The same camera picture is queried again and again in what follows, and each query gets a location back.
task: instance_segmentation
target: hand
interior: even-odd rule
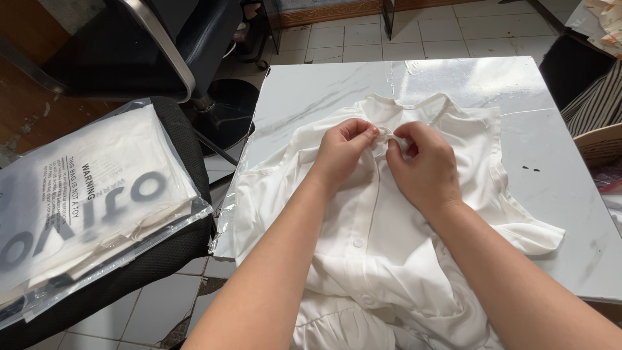
[[[461,204],[456,157],[447,141],[419,121],[403,124],[393,133],[414,142],[406,151],[413,157],[410,163],[404,161],[395,140],[389,140],[386,153],[393,178],[404,196],[426,217]]]
[[[377,135],[377,127],[358,118],[350,118],[328,129],[307,179],[326,189],[328,197],[334,196],[356,169],[363,150]]]

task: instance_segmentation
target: right hand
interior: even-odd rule
[[[424,216],[462,203],[456,157],[443,136],[427,125],[413,121],[398,127],[394,135],[413,141],[407,163],[395,140],[389,140],[387,163],[397,187]]]

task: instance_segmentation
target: forearm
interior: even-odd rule
[[[426,217],[508,349],[613,349],[622,331],[544,273],[464,203]]]
[[[184,350],[287,349],[329,200],[310,177],[203,314]]]

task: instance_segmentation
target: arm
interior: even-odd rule
[[[311,170],[199,319],[183,350],[287,349],[326,205],[378,129],[349,119],[329,129]]]
[[[432,224],[508,349],[619,349],[619,329],[544,273],[462,202],[452,147],[422,123],[394,132],[415,142],[387,162],[402,193]]]

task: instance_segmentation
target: folded white garment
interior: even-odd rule
[[[412,106],[368,95],[303,126],[236,183],[240,264],[308,173],[326,130],[349,118],[381,128],[328,204],[294,331],[300,349],[496,349],[501,345],[441,239],[397,188],[391,130],[421,121],[455,152],[463,200],[525,254],[554,250],[565,231],[534,219],[508,192],[499,108],[467,109],[437,94]],[[401,143],[402,150],[407,146]]]
[[[0,193],[0,294],[77,277],[189,214],[197,196],[153,105],[18,159],[0,170]]]

